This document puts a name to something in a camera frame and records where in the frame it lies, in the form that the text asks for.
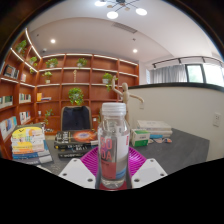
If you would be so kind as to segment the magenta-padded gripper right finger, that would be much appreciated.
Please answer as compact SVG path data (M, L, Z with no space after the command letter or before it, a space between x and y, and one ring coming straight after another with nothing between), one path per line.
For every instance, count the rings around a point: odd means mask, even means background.
M141 188L167 175L154 158L147 159L134 148L129 148L128 171L133 188Z

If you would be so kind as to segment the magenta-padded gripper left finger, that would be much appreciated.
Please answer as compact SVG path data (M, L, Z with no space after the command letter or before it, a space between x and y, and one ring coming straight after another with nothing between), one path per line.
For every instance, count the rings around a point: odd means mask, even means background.
M97 189L100 185L98 172L98 148L91 149L80 159L73 158L59 176L78 186Z

